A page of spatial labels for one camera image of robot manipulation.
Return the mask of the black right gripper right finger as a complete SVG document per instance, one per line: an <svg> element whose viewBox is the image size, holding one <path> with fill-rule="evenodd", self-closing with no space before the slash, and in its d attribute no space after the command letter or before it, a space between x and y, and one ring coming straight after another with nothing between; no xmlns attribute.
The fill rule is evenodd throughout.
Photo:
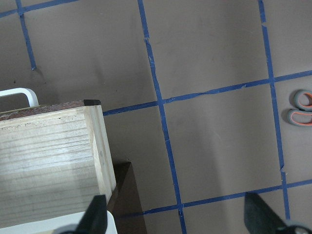
<svg viewBox="0 0 312 234"><path fill-rule="evenodd" d="M245 193L244 224L250 234L310 234L308 226L292 221L283 220L257 194Z"/></svg>

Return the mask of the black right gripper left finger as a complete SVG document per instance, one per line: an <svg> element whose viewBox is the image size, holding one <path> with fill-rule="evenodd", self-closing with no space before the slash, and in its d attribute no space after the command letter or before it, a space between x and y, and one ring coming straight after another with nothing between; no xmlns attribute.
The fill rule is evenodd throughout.
<svg viewBox="0 0 312 234"><path fill-rule="evenodd" d="M105 195L93 197L78 225L60 234L104 234L108 227L107 203Z"/></svg>

